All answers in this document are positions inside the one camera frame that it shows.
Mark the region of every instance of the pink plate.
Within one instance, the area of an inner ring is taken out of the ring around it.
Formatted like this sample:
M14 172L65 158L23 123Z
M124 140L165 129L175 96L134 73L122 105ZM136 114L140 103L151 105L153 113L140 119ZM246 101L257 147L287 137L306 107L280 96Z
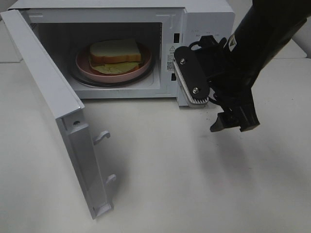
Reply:
M141 52L144 63L140 65L139 69L134 71L129 71L124 74L101 74L97 71L93 71L89 66L89 47L82 49L78 52L76 56L76 65L80 72L97 82L101 83L121 83L129 81L131 79L137 78L139 75L143 74L151 64L151 51L144 45L138 43L138 48Z

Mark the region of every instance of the microwave door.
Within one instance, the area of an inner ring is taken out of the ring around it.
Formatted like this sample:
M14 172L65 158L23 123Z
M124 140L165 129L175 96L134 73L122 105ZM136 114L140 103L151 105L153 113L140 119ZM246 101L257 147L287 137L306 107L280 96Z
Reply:
M94 145L109 137L104 131L92 138L83 114L84 105L43 48L21 12L1 13L16 52L31 74L35 89L48 107L50 123L56 124L68 151L92 218L113 208L107 196L107 183L114 175L103 178L99 169Z

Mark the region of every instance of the table surface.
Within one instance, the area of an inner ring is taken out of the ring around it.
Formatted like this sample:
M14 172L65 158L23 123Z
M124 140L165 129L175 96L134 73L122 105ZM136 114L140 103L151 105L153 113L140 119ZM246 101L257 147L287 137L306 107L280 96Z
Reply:
M211 133L220 109L175 100L86 100L115 210L92 220L68 154L20 64L0 64L3 233L311 230L311 60L274 59L254 85L261 125Z

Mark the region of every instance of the sticker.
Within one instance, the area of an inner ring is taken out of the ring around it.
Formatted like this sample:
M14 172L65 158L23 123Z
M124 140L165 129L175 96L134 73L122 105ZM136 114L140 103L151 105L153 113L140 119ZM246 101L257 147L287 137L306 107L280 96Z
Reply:
M235 35L233 34L228 40L229 50L232 52L237 45L237 40L235 39Z
M174 72L174 52L176 50L176 47L174 45L167 45L167 62L166 62L166 69L169 72Z

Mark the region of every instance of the white microwave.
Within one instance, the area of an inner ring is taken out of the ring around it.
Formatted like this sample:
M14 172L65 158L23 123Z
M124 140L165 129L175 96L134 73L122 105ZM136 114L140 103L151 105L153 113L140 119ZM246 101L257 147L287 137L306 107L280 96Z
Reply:
M231 34L234 13L225 0L18 0L1 13L16 53L31 74L62 135L91 216L113 208L80 99L176 98L187 105L173 69L173 52L203 35ZM134 38L152 53L144 77L121 85L93 85L75 71L75 53L90 43Z

